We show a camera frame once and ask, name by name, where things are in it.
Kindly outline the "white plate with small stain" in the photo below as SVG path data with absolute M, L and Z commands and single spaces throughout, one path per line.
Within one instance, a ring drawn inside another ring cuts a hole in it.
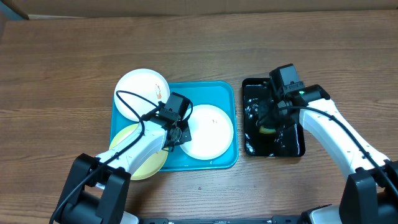
M 181 145 L 190 157 L 210 160 L 220 157 L 230 147 L 234 129 L 229 116 L 213 105 L 196 105 L 188 119 L 191 140 Z

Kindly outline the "green yellow sponge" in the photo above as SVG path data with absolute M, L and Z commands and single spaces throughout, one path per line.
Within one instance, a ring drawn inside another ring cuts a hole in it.
M 264 126 L 260 126 L 259 127 L 259 132 L 261 134 L 275 134 L 276 130 L 274 128 L 267 128 L 267 127 L 264 127 Z

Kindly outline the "yellow plate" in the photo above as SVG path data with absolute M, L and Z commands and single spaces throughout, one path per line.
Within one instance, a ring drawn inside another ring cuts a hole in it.
M 122 140 L 124 140 L 128 135 L 130 135 L 136 128 L 138 124 L 129 125 L 122 130 L 120 130 L 114 137 L 110 138 L 109 148 L 113 148 L 117 144 L 119 144 Z M 151 155 L 139 168 L 133 173 L 131 176 L 131 180 L 144 180 L 155 173 L 160 171 L 162 166 L 165 164 L 168 152 L 164 150 L 160 150 L 155 154 Z

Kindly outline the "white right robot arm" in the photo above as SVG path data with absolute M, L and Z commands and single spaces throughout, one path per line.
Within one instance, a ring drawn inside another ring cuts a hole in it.
M 320 86 L 272 87 L 264 128 L 299 124 L 323 146 L 345 178 L 339 205 L 302 213 L 302 223 L 397 223 L 397 163 L 372 147 Z

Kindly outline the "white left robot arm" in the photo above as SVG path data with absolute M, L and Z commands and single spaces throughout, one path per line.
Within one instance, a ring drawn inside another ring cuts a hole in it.
M 139 223 L 125 211 L 133 173 L 153 154 L 191 140 L 187 121 L 140 122 L 113 148 L 72 164 L 51 223 Z

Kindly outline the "black water tray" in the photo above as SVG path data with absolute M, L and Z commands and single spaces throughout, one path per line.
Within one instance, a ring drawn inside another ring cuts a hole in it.
M 275 134 L 261 134 L 256 126 L 258 102 L 273 100 L 268 81 L 268 78 L 247 78 L 242 82 L 244 150 L 250 156 L 301 157 L 305 154 L 301 125 L 276 129 Z

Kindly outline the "blue plastic tray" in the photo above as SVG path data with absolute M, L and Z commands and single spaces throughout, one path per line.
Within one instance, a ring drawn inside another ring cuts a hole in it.
M 228 150 L 213 160 L 198 160 L 188 156 L 180 146 L 171 152 L 162 172 L 187 170 L 227 169 L 232 167 L 239 157 L 239 144 L 236 129 L 236 110 L 234 92 L 231 85 L 224 81 L 174 82 L 169 83 L 171 91 L 189 98 L 196 105 L 213 105 L 223 110 L 233 124 L 233 140 Z

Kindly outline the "white plate with orange stain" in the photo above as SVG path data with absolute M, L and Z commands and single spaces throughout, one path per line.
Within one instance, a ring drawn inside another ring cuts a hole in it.
M 170 96 L 169 84 L 158 72 L 140 68 L 125 74 L 114 90 L 114 103 L 117 110 L 127 119 L 138 122 L 139 118 L 116 96 L 120 97 L 136 111 L 139 116 L 146 114 L 161 101 L 166 103 Z

